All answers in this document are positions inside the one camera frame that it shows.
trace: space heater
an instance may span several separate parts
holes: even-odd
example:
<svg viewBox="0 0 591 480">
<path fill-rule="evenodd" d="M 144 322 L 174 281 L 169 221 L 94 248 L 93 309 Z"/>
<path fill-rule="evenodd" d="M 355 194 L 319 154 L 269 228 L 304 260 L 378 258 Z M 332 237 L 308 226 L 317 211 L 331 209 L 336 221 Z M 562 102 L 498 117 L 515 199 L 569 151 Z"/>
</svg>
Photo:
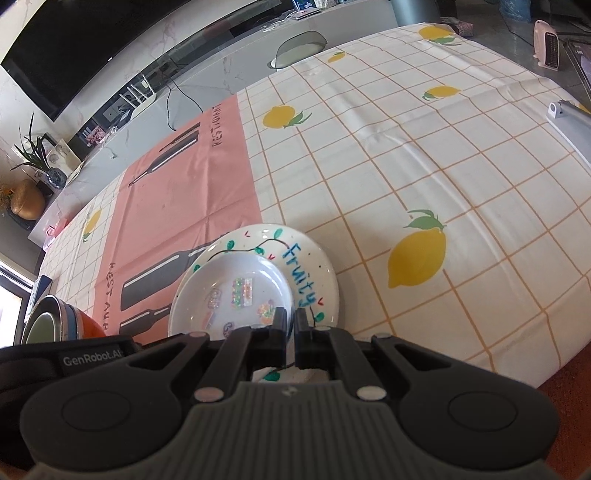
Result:
<svg viewBox="0 0 591 480">
<path fill-rule="evenodd" d="M 534 27 L 534 58 L 538 65 L 550 70 L 558 70 L 558 35 L 556 30 L 543 20 L 538 20 Z"/>
</svg>

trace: gold vase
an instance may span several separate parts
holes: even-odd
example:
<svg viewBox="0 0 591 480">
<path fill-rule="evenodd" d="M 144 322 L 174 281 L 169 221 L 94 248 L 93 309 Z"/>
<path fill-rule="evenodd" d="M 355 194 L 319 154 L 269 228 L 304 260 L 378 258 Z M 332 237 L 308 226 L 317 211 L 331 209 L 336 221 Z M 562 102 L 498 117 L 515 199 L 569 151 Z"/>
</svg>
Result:
<svg viewBox="0 0 591 480">
<path fill-rule="evenodd" d="M 25 220 L 37 220 L 45 210 L 45 198 L 31 179 L 17 184 L 10 197 L 10 209 Z"/>
</svg>

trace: small white dish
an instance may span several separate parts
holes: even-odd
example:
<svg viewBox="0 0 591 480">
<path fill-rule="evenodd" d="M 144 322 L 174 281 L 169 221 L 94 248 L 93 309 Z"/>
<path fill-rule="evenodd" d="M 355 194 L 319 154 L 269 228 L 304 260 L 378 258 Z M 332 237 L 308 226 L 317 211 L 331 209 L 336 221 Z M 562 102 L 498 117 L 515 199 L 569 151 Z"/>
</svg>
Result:
<svg viewBox="0 0 591 480">
<path fill-rule="evenodd" d="M 275 307 L 286 309 L 289 322 L 293 297 L 273 263 L 247 253 L 218 255 L 179 287 L 168 335 L 204 331 L 224 340 L 236 328 L 269 325 Z"/>
<path fill-rule="evenodd" d="M 201 271 L 209 262 L 244 252 L 270 260 L 281 271 L 291 287 L 294 307 L 306 309 L 309 325 L 337 325 L 339 286 L 329 258 L 309 236 L 274 223 L 243 226 L 214 241 L 186 271 L 176 296 L 195 272 Z M 291 337 L 287 346 L 287 364 L 292 364 L 295 356 Z M 313 372 L 296 367 L 281 371 L 263 369 L 255 373 L 253 381 L 265 377 L 267 381 L 302 383 L 308 381 Z"/>
</svg>

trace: tablecloth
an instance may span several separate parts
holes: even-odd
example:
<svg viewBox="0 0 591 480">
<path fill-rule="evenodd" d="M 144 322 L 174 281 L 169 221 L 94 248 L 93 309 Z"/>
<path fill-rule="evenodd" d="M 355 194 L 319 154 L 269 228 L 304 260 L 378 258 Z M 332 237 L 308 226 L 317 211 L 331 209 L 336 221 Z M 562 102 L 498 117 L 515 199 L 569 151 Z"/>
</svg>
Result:
<svg viewBox="0 0 591 480">
<path fill-rule="evenodd" d="M 146 316 L 137 339 L 156 340 L 200 246 L 282 223 L 331 259 L 340 326 L 538 386 L 591 339 L 591 174 L 545 119 L 560 98 L 574 101 L 443 27 L 352 41 L 172 133 L 41 272 L 108 334 Z"/>
</svg>

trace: lemon print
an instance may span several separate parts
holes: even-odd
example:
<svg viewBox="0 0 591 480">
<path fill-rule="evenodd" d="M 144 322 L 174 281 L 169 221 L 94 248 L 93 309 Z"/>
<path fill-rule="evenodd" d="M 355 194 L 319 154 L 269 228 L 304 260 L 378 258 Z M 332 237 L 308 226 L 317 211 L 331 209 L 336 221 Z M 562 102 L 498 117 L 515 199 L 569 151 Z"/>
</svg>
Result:
<svg viewBox="0 0 591 480">
<path fill-rule="evenodd" d="M 262 124 L 268 128 L 285 128 L 300 125 L 310 118 L 304 118 L 304 112 L 296 115 L 296 109 L 289 105 L 274 106 L 262 119 Z"/>
<path fill-rule="evenodd" d="M 86 222 L 86 225 L 84 226 L 84 230 L 82 230 L 82 241 L 83 242 L 86 242 L 88 240 L 88 237 L 90 236 L 92 231 L 95 229 L 96 224 L 99 222 L 101 211 L 102 211 L 102 209 L 99 208 L 95 213 L 92 214 L 92 217 L 90 217 L 90 220 L 88 220 Z"/>
<path fill-rule="evenodd" d="M 452 43 L 456 39 L 456 37 L 453 36 L 454 34 L 441 27 L 425 27 L 419 30 L 418 34 L 421 35 L 423 39 L 433 43 L 459 45 L 458 43 Z"/>
<path fill-rule="evenodd" d="M 344 51 L 338 51 L 334 55 L 329 58 L 328 62 L 333 63 L 334 61 L 342 59 L 345 55 L 347 55 Z"/>
<path fill-rule="evenodd" d="M 459 92 L 460 90 L 455 87 L 440 85 L 439 87 L 429 88 L 429 90 L 423 94 L 423 100 L 435 100 L 438 98 L 451 97 Z"/>
<path fill-rule="evenodd" d="M 389 288 L 399 285 L 412 287 L 426 282 L 439 271 L 445 258 L 445 225 L 431 210 L 411 210 L 408 213 L 424 213 L 426 216 L 410 222 L 405 228 L 418 228 L 420 231 L 400 240 L 390 252 Z"/>
</svg>

